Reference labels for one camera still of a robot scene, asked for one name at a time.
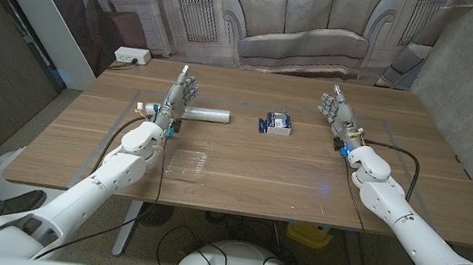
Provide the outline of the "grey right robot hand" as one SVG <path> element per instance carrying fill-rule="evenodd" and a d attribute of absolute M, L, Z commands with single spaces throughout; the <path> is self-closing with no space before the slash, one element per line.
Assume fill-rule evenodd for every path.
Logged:
<path fill-rule="evenodd" d="M 338 84 L 334 85 L 334 94 L 324 93 L 318 109 L 326 117 L 334 136 L 334 150 L 346 158 L 354 149 L 364 146 L 364 130 L 341 92 Z"/>

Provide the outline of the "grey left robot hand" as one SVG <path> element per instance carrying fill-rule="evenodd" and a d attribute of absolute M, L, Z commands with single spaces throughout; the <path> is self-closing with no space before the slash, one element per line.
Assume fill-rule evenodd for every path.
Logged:
<path fill-rule="evenodd" d="M 159 106 L 153 122 L 166 131 L 173 121 L 180 120 L 189 102 L 199 94 L 196 78 L 189 75 L 189 65 L 186 64 L 178 75 Z"/>

